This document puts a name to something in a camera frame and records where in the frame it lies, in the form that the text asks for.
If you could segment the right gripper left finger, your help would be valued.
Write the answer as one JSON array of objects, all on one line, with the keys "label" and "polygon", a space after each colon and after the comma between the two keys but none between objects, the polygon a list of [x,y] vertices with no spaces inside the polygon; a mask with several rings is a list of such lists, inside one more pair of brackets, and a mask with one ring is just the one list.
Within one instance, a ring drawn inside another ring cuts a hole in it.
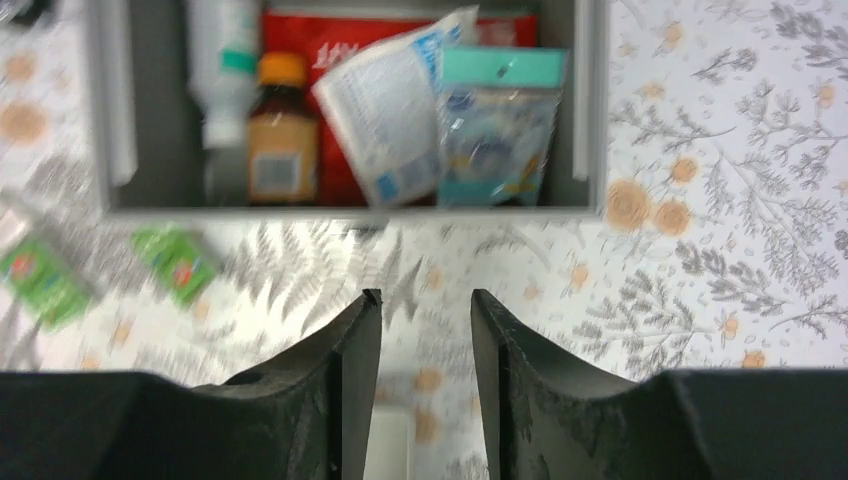
[{"label": "right gripper left finger", "polygon": [[220,385],[143,372],[5,373],[5,479],[360,479],[382,299]]}]

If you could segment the green small box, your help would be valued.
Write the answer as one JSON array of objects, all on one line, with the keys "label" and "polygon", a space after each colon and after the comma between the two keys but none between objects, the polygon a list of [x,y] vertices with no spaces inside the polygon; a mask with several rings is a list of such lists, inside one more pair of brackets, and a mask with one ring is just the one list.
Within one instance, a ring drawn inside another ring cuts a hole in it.
[{"label": "green small box", "polygon": [[49,244],[34,236],[1,253],[1,283],[49,330],[83,315],[94,298]]},{"label": "green small box", "polygon": [[192,306],[219,276],[220,268],[191,232],[142,228],[131,236],[133,249],[181,307]]}]

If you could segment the amber medicine bottle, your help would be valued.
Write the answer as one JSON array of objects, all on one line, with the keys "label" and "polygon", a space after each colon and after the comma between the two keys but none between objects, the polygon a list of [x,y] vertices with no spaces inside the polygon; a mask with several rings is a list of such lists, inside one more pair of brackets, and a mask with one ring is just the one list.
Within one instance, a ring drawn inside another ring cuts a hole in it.
[{"label": "amber medicine bottle", "polygon": [[318,197],[320,131],[307,100],[306,61],[296,53],[264,54],[258,86],[247,122],[249,204],[312,203]]}]

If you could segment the white tube bottle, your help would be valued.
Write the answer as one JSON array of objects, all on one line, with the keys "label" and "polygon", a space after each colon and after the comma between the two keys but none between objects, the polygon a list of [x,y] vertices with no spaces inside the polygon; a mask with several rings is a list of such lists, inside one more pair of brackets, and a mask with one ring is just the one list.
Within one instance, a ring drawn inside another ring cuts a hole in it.
[{"label": "white tube bottle", "polygon": [[203,115],[202,144],[206,149],[241,145],[257,92],[263,3],[190,0],[184,6],[188,87]]}]

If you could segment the red first aid pouch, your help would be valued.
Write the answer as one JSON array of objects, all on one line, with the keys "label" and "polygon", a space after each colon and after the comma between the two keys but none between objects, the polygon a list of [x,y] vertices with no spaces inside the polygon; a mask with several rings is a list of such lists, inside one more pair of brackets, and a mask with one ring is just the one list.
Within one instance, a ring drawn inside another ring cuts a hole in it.
[{"label": "red first aid pouch", "polygon": [[386,208],[430,204],[442,164],[436,103],[444,48],[535,47],[538,17],[480,17],[475,6],[440,19],[268,12],[269,52],[299,53],[322,117],[318,202]]}]

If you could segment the white gauze sachet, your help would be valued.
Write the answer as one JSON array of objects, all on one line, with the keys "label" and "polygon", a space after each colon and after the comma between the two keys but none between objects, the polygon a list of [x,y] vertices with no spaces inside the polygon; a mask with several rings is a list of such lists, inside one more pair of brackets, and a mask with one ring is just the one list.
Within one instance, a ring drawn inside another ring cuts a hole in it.
[{"label": "white gauze sachet", "polygon": [[477,40],[476,5],[380,40],[325,73],[312,92],[372,208],[431,194],[441,178],[436,100],[442,54]]}]

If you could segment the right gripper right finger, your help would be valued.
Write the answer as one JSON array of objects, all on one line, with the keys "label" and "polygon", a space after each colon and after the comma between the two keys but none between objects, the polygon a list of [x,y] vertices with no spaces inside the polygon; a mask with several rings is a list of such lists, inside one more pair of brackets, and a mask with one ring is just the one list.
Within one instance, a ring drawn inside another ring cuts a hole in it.
[{"label": "right gripper right finger", "polygon": [[843,479],[841,369],[673,369],[631,382],[471,297],[493,479]]}]

